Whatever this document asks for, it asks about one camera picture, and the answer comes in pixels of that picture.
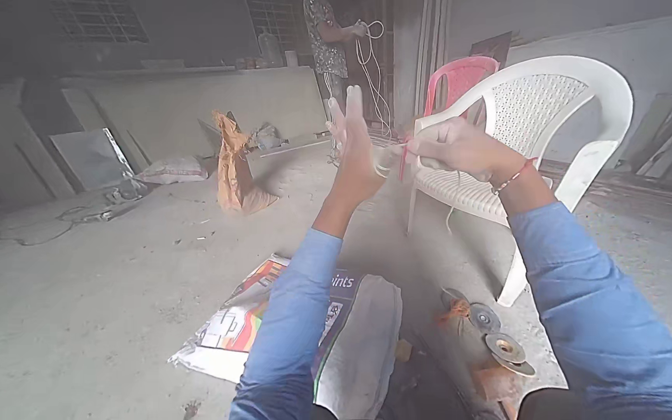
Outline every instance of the orange sack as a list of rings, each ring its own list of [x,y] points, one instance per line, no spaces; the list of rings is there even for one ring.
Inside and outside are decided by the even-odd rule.
[[[219,205],[225,213],[243,215],[250,215],[268,207],[279,197],[253,184],[253,175],[244,156],[248,136],[239,132],[238,124],[218,110],[213,115],[222,132],[222,148],[219,150],[217,168]]]

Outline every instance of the cutting disc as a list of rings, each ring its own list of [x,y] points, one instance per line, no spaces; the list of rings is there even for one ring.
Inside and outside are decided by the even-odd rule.
[[[518,375],[527,376],[527,377],[536,376],[536,370],[533,368],[533,366],[530,366],[530,363],[528,363],[528,362],[513,363],[513,362],[508,362],[505,359],[502,359],[501,357],[497,356],[494,353],[492,353],[491,355],[494,356],[494,360],[497,360],[500,365],[508,368],[509,370],[515,372]]]
[[[471,305],[471,325],[484,334],[498,333],[502,323],[499,317],[484,303]]]
[[[525,350],[523,346],[507,334],[495,332],[487,334],[484,338],[486,345],[491,350],[491,353],[499,358],[512,363],[525,362]]]

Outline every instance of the blue shirt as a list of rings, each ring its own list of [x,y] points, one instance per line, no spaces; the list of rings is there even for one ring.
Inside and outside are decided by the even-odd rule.
[[[672,418],[672,337],[561,203],[509,218],[541,323],[592,418]],[[276,281],[231,419],[308,419],[341,239],[310,229]]]

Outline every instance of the plastic bag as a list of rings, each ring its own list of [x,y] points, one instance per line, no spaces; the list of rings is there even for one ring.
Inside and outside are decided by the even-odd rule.
[[[218,110],[213,112],[222,132],[219,150],[219,191],[217,201],[225,213],[250,215],[262,210],[279,197],[261,190],[253,184],[248,161],[243,156],[248,137],[238,131],[238,124]]]
[[[152,184],[172,184],[173,182],[203,181],[208,177],[209,172],[201,166],[199,159],[186,156],[156,161],[135,178]]]

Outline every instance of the dusty floor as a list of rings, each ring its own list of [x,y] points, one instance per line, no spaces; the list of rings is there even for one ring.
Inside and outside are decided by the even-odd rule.
[[[335,174],[327,148],[252,162],[281,199],[249,217],[223,216],[210,179],[159,187],[116,220],[76,226],[42,245],[0,240],[0,418],[179,420],[189,404],[200,404],[195,418],[223,418],[234,386],[166,360],[266,256],[294,253]],[[577,208],[578,218],[672,329],[672,216],[638,217],[629,203],[591,200]],[[16,228],[2,235],[46,239],[69,225],[54,217],[98,202],[84,195],[0,216],[0,233]],[[537,369],[529,388],[564,385],[530,293],[511,309],[493,303],[494,279],[511,261],[506,228],[456,212],[449,235],[447,207],[420,194],[407,238],[407,208],[408,189],[391,179],[356,212],[340,265],[397,284],[402,334],[422,335],[448,366],[460,366],[466,353],[454,330],[439,331],[432,321],[442,287],[497,311],[502,330]],[[480,345],[468,328],[464,337]],[[464,382],[461,368],[450,370]]]

